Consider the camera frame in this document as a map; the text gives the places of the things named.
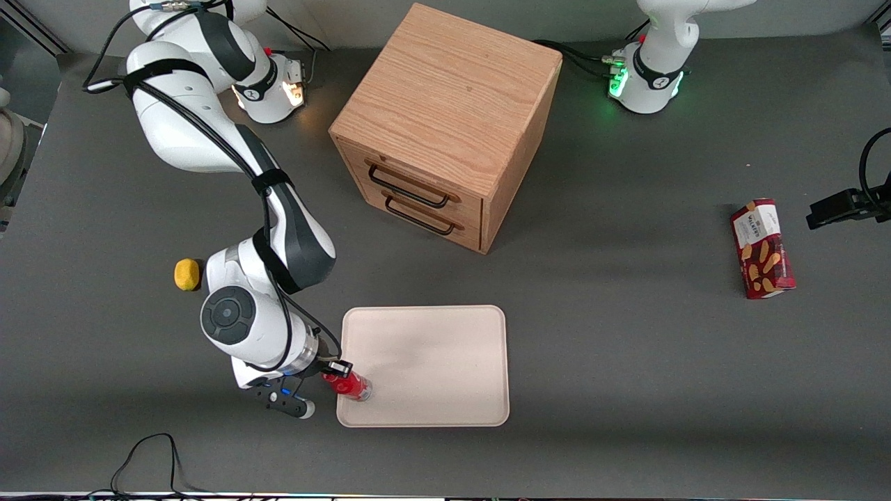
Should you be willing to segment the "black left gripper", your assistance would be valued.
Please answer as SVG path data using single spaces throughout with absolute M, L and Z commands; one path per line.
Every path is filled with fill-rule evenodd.
M 845 189 L 833 196 L 828 196 L 826 204 L 812 204 L 806 216 L 806 224 L 811 230 L 822 226 L 843 222 L 874 218 L 881 224 L 890 219 L 890 190 Z

